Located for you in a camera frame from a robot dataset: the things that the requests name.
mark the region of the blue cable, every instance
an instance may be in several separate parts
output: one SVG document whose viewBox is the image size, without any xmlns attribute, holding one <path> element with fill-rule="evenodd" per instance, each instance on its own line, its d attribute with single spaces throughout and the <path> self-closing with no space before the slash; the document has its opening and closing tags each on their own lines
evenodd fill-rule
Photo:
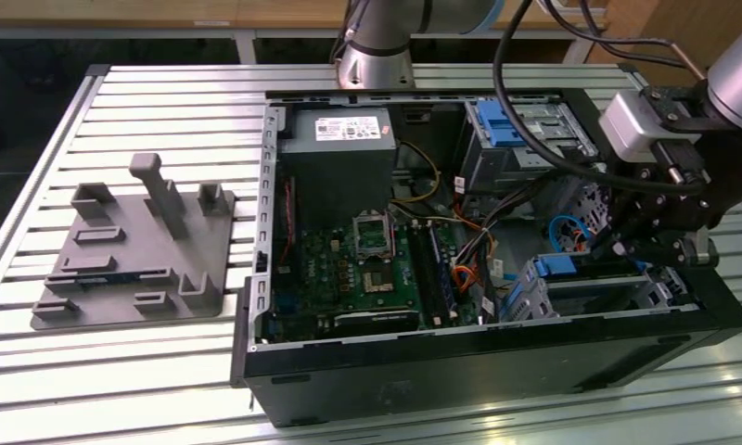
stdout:
<svg viewBox="0 0 742 445">
<path fill-rule="evenodd" d="M 569 220 L 573 223 L 576 223 L 576 225 L 582 230 L 582 235 L 585 236 L 585 239 L 592 239 L 592 231 L 589 230 L 588 226 L 581 220 L 578 220 L 574 216 L 570 215 L 558 215 L 549 222 L 549 227 L 548 227 L 549 243 L 553 245 L 553 248 L 556 249 L 557 252 L 562 251 L 561 246 L 558 245 L 558 241 L 556 240 L 556 223 L 561 220 Z"/>
</svg>

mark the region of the blue latch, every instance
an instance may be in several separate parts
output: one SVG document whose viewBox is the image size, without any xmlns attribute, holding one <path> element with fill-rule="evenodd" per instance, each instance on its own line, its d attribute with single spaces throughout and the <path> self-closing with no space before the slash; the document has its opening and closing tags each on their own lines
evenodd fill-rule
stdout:
<svg viewBox="0 0 742 445">
<path fill-rule="evenodd" d="M 574 261 L 569 255 L 543 256 L 533 262 L 539 276 L 577 273 Z"/>
<path fill-rule="evenodd" d="M 497 100 L 482 100 L 478 103 L 481 124 L 490 134 L 493 146 L 525 146 L 522 137 L 511 125 Z"/>
</svg>

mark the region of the ram slot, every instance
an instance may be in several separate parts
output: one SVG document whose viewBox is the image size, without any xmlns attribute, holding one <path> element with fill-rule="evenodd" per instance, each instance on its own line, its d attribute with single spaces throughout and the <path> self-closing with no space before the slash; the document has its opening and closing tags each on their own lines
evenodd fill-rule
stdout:
<svg viewBox="0 0 742 445">
<path fill-rule="evenodd" d="M 443 284 L 441 282 L 441 258 L 434 251 L 431 230 L 417 222 L 407 227 L 413 269 L 418 283 L 418 296 L 423 307 L 423 318 L 430 327 L 442 327 L 449 319 Z"/>
</svg>

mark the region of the yellow wire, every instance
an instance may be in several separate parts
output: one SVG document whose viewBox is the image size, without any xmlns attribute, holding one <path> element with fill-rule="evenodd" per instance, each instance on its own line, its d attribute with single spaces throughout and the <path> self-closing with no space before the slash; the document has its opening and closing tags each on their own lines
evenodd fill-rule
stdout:
<svg viewBox="0 0 742 445">
<path fill-rule="evenodd" d="M 402 204 L 407 202 L 422 201 L 423 199 L 431 197 L 431 195 L 437 193 L 437 190 L 441 187 L 441 171 L 437 170 L 437 165 L 434 164 L 431 158 L 427 156 L 426 152 L 421 148 L 418 148 L 413 142 L 407 142 L 407 141 L 399 141 L 399 142 L 402 145 L 407 146 L 409 148 L 411 148 L 414 151 L 418 152 L 418 154 L 423 157 L 426 162 L 430 164 L 431 170 L 434 171 L 434 185 L 431 186 L 431 190 L 425 195 L 421 195 L 419 197 L 403 197 L 399 199 L 393 199 L 394 202 Z"/>
</svg>

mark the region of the metal frame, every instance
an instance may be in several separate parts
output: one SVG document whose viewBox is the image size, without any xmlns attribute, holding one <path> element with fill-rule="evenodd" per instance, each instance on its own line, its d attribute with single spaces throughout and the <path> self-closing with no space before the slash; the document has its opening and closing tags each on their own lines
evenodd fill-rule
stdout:
<svg viewBox="0 0 742 445">
<path fill-rule="evenodd" d="M 260 38 L 334 39 L 330 29 L 236 29 L 227 27 L 191 29 L 145 28 L 0 28 L 0 39 L 232 39 L 244 65 L 256 65 L 255 41 Z M 502 31 L 471 34 L 414 34 L 415 39 L 499 39 Z M 514 34 L 523 40 L 568 40 L 572 42 L 564 63 L 581 64 L 593 43 L 564 30 L 522 30 Z"/>
<path fill-rule="evenodd" d="M 489 65 L 415 65 L 414 72 L 422 88 L 491 88 Z M 264 91 L 334 89 L 334 76 L 326 65 L 112 67 L 99 94 L 97 79 L 87 79 L 31 175 L 28 184 L 39 183 L 25 188 L 0 231 L 0 443 L 588 443 L 589 437 L 614 443 L 622 431 L 652 444 L 742 441 L 742 335 L 624 388 L 276 430 L 250 390 L 228 388 L 235 295 L 210 323 L 32 331 L 29 305 L 73 220 L 72 184 L 85 178 L 117 184 L 116 193 L 140 189 L 116 172 L 136 150 L 160 151 L 179 190 L 208 177 L 240 197 L 227 285 L 243 286 L 259 213 Z M 640 86 L 616 65 L 523 65 L 507 67 L 506 76 L 519 88 L 581 87 L 600 108 L 618 89 Z M 717 272 L 742 303 L 742 206 L 710 236 Z"/>
<path fill-rule="evenodd" d="M 40 192 L 48 187 L 45 175 L 55 168 L 59 161 L 57 154 L 68 143 L 71 143 L 77 126 L 83 122 L 84 112 L 91 106 L 103 80 L 104 77 L 88 76 L 79 86 L 72 104 L 63 114 L 59 128 L 52 134 L 47 149 L 43 151 L 39 162 L 36 163 L 36 168 L 27 179 L 23 192 L 16 199 L 5 222 L 0 227 L 0 275 L 5 274 L 9 259 L 16 254 L 21 242 L 21 237 L 19 237 L 17 234 L 27 231 L 27 215 L 33 208 L 39 206 Z"/>
</svg>

